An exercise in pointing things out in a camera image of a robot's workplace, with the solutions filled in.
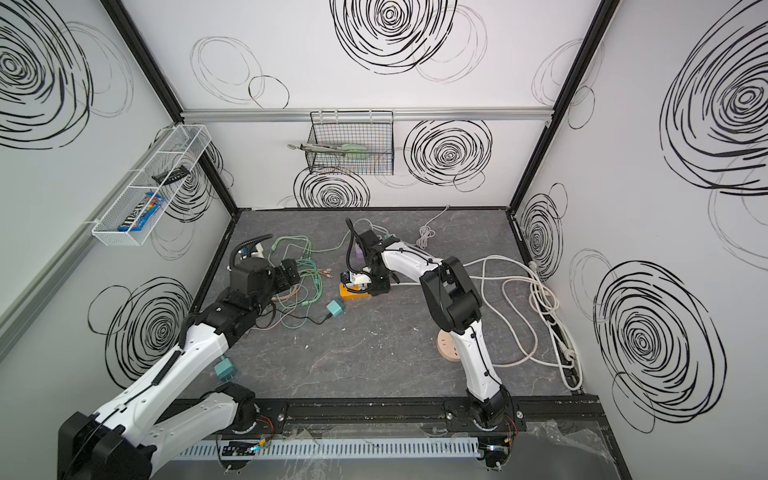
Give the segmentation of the purple power strip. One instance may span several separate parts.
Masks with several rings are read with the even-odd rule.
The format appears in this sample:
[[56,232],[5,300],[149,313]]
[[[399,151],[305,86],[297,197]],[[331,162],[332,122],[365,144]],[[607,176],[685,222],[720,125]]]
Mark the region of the purple power strip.
[[352,247],[350,263],[355,270],[362,270],[366,266],[364,253],[357,243]]

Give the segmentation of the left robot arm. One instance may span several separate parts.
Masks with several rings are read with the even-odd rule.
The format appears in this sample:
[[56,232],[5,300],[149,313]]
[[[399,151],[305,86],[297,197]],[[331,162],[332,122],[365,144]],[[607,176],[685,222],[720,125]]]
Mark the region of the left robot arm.
[[148,371],[94,413],[74,413],[58,432],[59,479],[149,479],[205,437],[231,429],[248,434],[265,418],[254,393],[233,382],[213,389],[193,406],[161,416],[190,383],[220,359],[297,285],[288,259],[274,266],[259,251],[261,235],[233,248],[229,286],[183,324],[176,344]]

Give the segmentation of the orange power strip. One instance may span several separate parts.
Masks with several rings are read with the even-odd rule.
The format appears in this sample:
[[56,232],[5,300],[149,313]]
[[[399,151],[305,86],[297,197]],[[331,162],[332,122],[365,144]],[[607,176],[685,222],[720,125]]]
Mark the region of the orange power strip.
[[354,299],[370,297],[370,294],[357,288],[348,288],[345,284],[340,283],[339,296],[343,301],[351,301]]

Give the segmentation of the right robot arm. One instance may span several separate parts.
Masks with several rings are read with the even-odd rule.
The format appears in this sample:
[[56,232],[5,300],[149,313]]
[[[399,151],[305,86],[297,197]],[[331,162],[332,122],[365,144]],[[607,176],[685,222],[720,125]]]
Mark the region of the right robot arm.
[[340,275],[344,288],[379,296],[390,292],[399,274],[417,282],[432,320],[454,342],[474,422],[484,431],[495,429],[513,402],[492,365],[482,331],[482,298],[463,264],[453,256],[433,257],[395,236],[382,238],[371,229],[360,233],[349,218],[345,223],[349,243],[347,271]]

